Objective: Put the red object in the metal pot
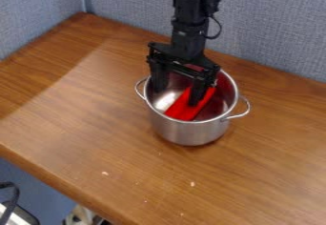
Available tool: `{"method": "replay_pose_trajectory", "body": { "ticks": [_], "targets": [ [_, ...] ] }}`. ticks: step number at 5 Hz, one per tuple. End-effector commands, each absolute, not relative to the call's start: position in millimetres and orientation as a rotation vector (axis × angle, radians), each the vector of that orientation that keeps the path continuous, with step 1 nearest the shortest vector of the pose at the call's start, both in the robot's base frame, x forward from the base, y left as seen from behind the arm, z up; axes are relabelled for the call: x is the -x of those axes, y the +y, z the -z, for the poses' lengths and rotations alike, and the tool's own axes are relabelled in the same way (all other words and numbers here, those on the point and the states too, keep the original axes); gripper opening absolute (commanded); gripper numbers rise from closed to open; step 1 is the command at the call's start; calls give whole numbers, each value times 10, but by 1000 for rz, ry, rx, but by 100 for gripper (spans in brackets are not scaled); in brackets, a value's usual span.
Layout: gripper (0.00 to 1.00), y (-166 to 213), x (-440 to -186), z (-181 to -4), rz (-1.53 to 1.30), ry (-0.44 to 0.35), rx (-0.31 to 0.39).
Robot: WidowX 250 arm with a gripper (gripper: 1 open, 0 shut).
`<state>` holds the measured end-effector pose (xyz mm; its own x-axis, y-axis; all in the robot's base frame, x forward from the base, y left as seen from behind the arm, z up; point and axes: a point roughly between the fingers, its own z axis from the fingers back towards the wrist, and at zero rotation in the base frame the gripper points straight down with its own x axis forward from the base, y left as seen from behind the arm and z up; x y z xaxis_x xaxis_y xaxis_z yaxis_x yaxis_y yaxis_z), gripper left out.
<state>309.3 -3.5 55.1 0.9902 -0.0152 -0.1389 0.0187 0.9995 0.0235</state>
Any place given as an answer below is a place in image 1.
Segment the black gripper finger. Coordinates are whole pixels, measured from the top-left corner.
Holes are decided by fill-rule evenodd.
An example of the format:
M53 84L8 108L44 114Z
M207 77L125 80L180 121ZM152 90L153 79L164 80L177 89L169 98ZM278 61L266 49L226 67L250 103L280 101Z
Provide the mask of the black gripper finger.
M155 60L149 61L149 76L152 88L156 92L161 92L167 89L169 81L169 70L165 64L159 63Z
M204 99L204 95L210 88L215 87L215 79L210 77L196 77L192 81L192 86L188 96L188 105L195 107Z

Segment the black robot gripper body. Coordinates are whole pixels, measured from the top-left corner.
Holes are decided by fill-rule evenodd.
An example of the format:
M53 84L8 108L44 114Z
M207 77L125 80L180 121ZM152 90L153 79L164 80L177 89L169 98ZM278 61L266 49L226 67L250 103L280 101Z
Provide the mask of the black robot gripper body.
M208 23L198 26L172 23L171 43L149 42L149 54L147 62L157 61L167 65L171 72L185 76L190 79L210 77L215 79L220 67L204 56L204 44L207 39L215 39L219 34L206 34Z

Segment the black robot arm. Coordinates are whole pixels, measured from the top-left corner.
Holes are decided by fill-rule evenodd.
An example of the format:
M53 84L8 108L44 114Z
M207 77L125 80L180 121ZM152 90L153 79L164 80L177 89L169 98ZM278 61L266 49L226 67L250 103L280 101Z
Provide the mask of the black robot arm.
M206 40L216 39L220 35L219 31L212 36L207 35L208 19L220 26L214 17L219 10L219 2L220 0L173 0L171 43L148 43L147 62L153 90L165 90L171 72L191 78L190 106L199 104L207 89L215 86L220 70L220 66L204 56Z

